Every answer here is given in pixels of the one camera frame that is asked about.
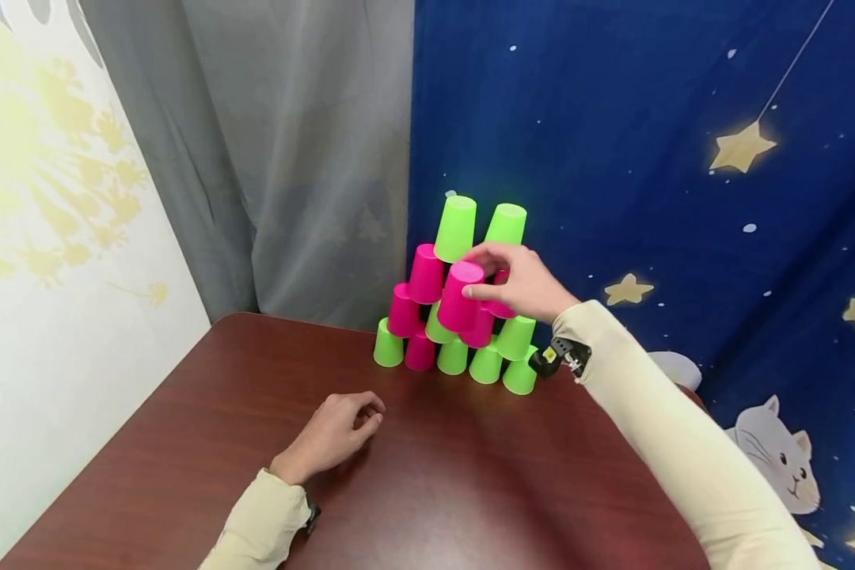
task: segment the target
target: plastic cup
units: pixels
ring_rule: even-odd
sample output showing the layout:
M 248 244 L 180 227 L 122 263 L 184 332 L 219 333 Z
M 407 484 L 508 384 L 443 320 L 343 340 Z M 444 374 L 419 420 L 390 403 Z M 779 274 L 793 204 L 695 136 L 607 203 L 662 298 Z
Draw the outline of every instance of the plastic cup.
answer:
M 451 196 L 443 204 L 440 228 L 434 240 L 434 254 L 448 264 L 455 264 L 468 252 L 475 240 L 475 200 Z
M 393 300 L 389 303 L 389 320 L 386 329 L 393 335 L 409 338 L 418 329 L 418 304 L 409 298 L 409 285 L 399 283 L 393 287 Z
M 526 350 L 532 342 L 532 333 L 535 332 L 535 321 L 518 314 L 503 324 L 500 337 L 497 340 L 497 350 L 507 360 L 522 360 L 526 356 Z
M 486 241 L 499 241 L 500 244 L 519 245 L 523 242 L 526 229 L 526 209 L 516 204 L 498 204 L 490 219 L 485 235 Z
M 459 335 L 460 340 L 470 348 L 485 348 L 490 344 L 490 334 L 494 329 L 494 316 L 481 307 L 471 330 Z
M 380 319 L 376 328 L 376 344 L 374 344 L 374 361 L 382 367 L 391 368 L 402 363 L 402 338 L 394 336 L 386 328 L 388 318 Z
M 430 314 L 427 317 L 427 324 L 425 325 L 425 334 L 427 335 L 427 338 L 430 338 L 431 342 L 446 344 L 447 342 L 456 340 L 456 332 L 446 330 L 443 325 L 440 324 L 440 321 L 437 320 L 439 307 L 439 302 L 435 302 L 435 304 L 430 307 Z
M 432 305 L 442 292 L 443 262 L 435 256 L 433 244 L 418 245 L 408 277 L 408 297 L 418 305 Z
M 494 284 L 501 284 L 507 281 L 507 276 L 510 275 L 510 272 L 506 269 L 501 269 L 497 272 L 497 275 L 494 275 Z M 486 308 L 486 310 L 493 314 L 494 317 L 498 318 L 513 318 L 516 317 L 516 311 L 512 310 L 509 306 L 504 305 L 503 302 L 500 301 L 485 301 L 482 302 L 481 306 Z
M 537 348 L 529 346 L 526 358 L 516 362 L 510 362 L 510 366 L 503 373 L 503 384 L 517 396 L 527 396 L 535 388 L 535 370 L 529 366 L 529 358 L 536 352 Z
M 485 348 L 479 348 L 469 365 L 469 376 L 479 384 L 493 384 L 500 378 L 500 366 L 504 360 L 497 351 L 497 337 Z
M 475 320 L 481 310 L 481 301 L 464 298 L 462 288 L 482 281 L 484 270 L 480 265 L 460 260 L 450 268 L 437 311 L 437 320 L 446 330 L 462 335 L 475 326 Z
M 423 325 L 408 340 L 408 347 L 405 347 L 405 366 L 419 372 L 429 371 L 434 367 L 434 343 L 425 335 Z
M 466 371 L 468 361 L 469 347 L 458 338 L 453 338 L 452 341 L 440 348 L 437 367 L 447 376 L 458 376 Z

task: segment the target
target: pink plastic cup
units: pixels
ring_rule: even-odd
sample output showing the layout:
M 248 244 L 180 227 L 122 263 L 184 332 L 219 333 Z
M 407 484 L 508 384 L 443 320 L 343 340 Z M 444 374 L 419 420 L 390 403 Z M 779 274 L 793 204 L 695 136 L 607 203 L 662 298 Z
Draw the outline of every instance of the pink plastic cup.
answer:
M 485 348 L 490 344 L 492 329 L 494 329 L 494 316 L 485 307 L 481 307 L 475 318 L 475 326 L 459 335 L 459 340 L 469 348 Z
M 501 284 L 506 282 L 507 276 L 509 275 L 509 271 L 507 271 L 506 269 L 501 269 L 497 272 L 497 275 L 494 275 L 494 284 Z M 504 305 L 503 302 L 485 301 L 482 302 L 482 306 L 484 310 L 487 310 L 489 313 L 493 314 L 494 317 L 516 318 L 516 311 L 512 310 L 509 306 Z
M 418 304 L 409 298 L 408 284 L 399 283 L 393 287 L 386 328 L 392 335 L 409 338 L 418 330 L 418 324 Z
M 433 244 L 418 245 L 408 277 L 408 296 L 418 305 L 433 305 L 442 291 L 443 262 L 435 256 Z
M 424 325 L 408 340 L 408 347 L 405 347 L 405 366 L 419 372 L 426 372 L 434 367 L 434 343 L 425 334 Z
M 462 335 L 474 328 L 481 302 L 464 298 L 462 288 L 482 281 L 484 270 L 480 265 L 467 260 L 452 265 L 450 274 L 446 276 L 446 286 L 437 312 L 437 320 L 446 330 Z

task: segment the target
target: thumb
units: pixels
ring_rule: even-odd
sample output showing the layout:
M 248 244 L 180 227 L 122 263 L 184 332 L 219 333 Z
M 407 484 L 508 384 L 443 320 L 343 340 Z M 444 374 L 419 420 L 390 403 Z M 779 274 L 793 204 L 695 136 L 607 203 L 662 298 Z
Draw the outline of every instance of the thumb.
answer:
M 383 414 L 374 414 L 367 419 L 365 425 L 358 427 L 357 430 L 353 432 L 351 437 L 355 439 L 355 443 L 358 447 L 361 447 L 368 439 L 374 437 L 374 433 L 376 433 L 376 430 L 378 430 L 382 421 Z
M 464 287 L 462 294 L 466 298 L 476 299 L 477 301 L 499 301 L 502 296 L 500 287 L 487 283 L 479 283 L 474 284 L 474 286 Z

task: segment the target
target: right hand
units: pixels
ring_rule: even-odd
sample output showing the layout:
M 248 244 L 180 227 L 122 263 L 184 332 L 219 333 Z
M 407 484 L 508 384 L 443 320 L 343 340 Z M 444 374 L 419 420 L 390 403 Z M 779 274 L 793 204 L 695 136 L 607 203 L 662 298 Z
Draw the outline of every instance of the right hand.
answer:
M 506 283 L 465 287 L 462 293 L 467 298 L 503 302 L 518 314 L 548 324 L 579 302 L 551 275 L 537 253 L 524 245 L 486 241 L 465 252 L 462 259 L 481 265 L 487 276 L 501 269 L 510 272 Z

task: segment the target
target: green plastic cup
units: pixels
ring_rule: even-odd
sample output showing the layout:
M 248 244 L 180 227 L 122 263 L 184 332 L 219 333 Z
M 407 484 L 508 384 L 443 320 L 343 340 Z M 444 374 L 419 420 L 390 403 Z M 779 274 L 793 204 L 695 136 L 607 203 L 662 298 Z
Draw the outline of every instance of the green plastic cup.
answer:
M 519 245 L 523 242 L 526 229 L 526 209 L 516 204 L 498 204 L 490 219 L 486 241 L 499 241 L 501 244 Z
M 528 396 L 535 388 L 535 370 L 529 366 L 529 358 L 536 352 L 537 348 L 529 346 L 526 358 L 516 362 L 510 362 L 510 366 L 503 373 L 503 384 L 517 396 Z
M 437 367 L 447 376 L 458 376 L 466 371 L 469 361 L 469 347 L 458 338 L 440 347 L 440 356 L 437 358 Z
M 435 302 L 430 307 L 430 314 L 427 316 L 427 324 L 425 325 L 425 334 L 430 338 L 431 342 L 437 344 L 446 344 L 456 340 L 456 332 L 448 331 L 437 320 L 437 312 L 440 308 L 440 301 Z
M 507 360 L 516 361 L 526 358 L 526 350 L 532 342 L 535 332 L 535 321 L 522 314 L 503 324 L 500 337 L 497 340 L 497 350 Z
M 490 344 L 479 348 L 469 365 L 469 376 L 479 384 L 493 384 L 500 378 L 500 366 L 504 360 L 497 351 L 497 336 L 492 336 Z
M 475 200 L 451 196 L 443 204 L 440 228 L 434 240 L 434 254 L 448 264 L 455 264 L 468 252 L 475 239 Z
M 388 318 L 380 320 L 376 328 L 376 344 L 374 344 L 374 361 L 382 367 L 391 368 L 402 363 L 402 338 L 393 336 L 386 323 Z

